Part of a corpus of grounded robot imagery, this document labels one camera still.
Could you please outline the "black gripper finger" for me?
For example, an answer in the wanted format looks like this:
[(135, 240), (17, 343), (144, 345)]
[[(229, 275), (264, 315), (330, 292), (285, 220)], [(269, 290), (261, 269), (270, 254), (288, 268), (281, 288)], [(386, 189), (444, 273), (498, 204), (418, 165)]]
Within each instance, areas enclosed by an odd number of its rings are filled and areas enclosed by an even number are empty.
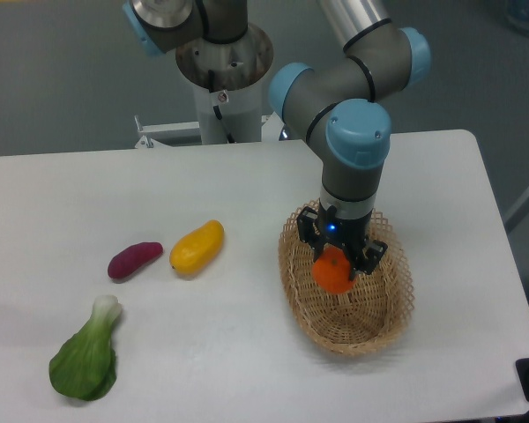
[(370, 275), (387, 251), (387, 244), (378, 240), (366, 240), (358, 247), (348, 247), (346, 257), (351, 265), (349, 280), (353, 281), (359, 273)]
[(326, 237), (319, 229), (318, 212), (304, 206), (296, 218), (299, 240), (311, 248), (313, 258), (318, 259), (324, 252)]

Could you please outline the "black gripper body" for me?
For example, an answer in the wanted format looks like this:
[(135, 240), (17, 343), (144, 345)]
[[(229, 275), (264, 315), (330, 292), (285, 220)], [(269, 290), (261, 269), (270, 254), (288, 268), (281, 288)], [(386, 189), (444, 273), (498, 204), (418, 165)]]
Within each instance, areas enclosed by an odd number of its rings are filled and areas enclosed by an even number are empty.
[(318, 208), (319, 229), (327, 239), (326, 245), (341, 249), (346, 256), (348, 247), (358, 247), (369, 240), (368, 229), (372, 209), (357, 219), (342, 217), (340, 209), (334, 204), (320, 203)]

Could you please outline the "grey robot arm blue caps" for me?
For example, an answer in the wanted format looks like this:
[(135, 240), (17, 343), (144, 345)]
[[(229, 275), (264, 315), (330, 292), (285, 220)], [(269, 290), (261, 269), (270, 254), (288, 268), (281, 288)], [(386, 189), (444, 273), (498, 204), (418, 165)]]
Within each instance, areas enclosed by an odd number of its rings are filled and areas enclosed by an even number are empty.
[(123, 12), (144, 50), (175, 53), (193, 89), (204, 144), (261, 138), (262, 100), (323, 163), (320, 203), (297, 226), (315, 256), (326, 245), (349, 262), (347, 276), (370, 274), (387, 249), (367, 230), (391, 119), (380, 100), (424, 79), (424, 36), (396, 27), (379, 1), (323, 1), (343, 60), (323, 71), (290, 63), (272, 72), (268, 36), (248, 20), (244, 1), (127, 1)]

